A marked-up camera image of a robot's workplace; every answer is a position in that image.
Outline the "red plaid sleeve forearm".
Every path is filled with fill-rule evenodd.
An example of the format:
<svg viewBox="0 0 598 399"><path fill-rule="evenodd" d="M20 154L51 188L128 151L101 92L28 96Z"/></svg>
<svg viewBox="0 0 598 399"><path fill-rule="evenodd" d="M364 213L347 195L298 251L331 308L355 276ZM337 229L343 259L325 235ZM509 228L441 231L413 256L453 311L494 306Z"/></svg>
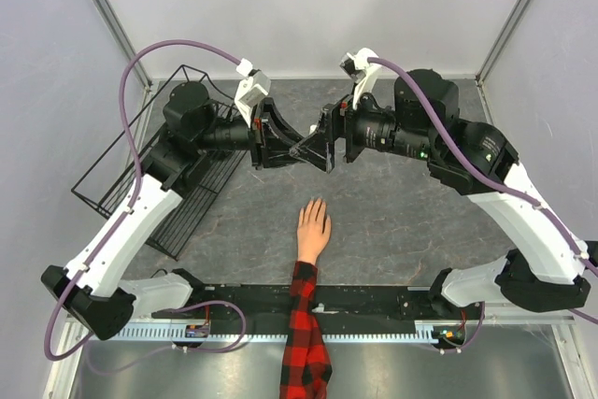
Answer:
<svg viewBox="0 0 598 399"><path fill-rule="evenodd" d="M290 287L292 308L280 371L282 399L327 397L333 367L312 310L317 274L315 265L295 263Z"/></svg>

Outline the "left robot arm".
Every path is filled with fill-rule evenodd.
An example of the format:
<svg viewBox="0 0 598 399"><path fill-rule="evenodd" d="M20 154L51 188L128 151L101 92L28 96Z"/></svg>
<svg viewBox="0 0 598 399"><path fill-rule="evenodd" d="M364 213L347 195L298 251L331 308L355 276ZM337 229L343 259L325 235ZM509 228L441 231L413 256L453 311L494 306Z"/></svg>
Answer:
<svg viewBox="0 0 598 399"><path fill-rule="evenodd" d="M135 171L131 190L87 247L66 266L49 266L41 281L61 308L93 336L109 340L130 320L162 310L194 318L205 307L198 282L178 270L126 281L123 274L162 221L202 182L211 151L247 150L263 156L260 115L271 111L264 74L241 80L225 108L200 81L176 86L163 107L158 139Z"/></svg>

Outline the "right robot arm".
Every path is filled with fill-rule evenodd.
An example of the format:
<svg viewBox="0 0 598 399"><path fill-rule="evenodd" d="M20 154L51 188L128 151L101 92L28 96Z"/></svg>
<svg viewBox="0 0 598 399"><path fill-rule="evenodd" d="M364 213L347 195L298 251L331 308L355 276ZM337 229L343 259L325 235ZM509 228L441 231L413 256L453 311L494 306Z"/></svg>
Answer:
<svg viewBox="0 0 598 399"><path fill-rule="evenodd" d="M427 297L438 318L482 302L508 302L535 313L586 304L591 285L585 273L597 268L596 244L575 237L543 203L496 127L460 118L452 81L431 69L400 71L389 108L356 85L349 99L322 110L315 130L290 154L328 172L337 139L346 143L348 162L366 149L425 162L433 178L480 207L513 243L494 262L442 270Z"/></svg>

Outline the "mannequin hand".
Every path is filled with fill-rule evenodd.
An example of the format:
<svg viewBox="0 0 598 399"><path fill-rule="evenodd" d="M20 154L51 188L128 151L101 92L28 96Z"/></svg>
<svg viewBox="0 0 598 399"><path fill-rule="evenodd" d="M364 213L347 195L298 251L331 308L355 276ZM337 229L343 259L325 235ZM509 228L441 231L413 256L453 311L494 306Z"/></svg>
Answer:
<svg viewBox="0 0 598 399"><path fill-rule="evenodd" d="M322 198L310 200L299 213L297 224L297 261L315 265L332 233L332 219Z"/></svg>

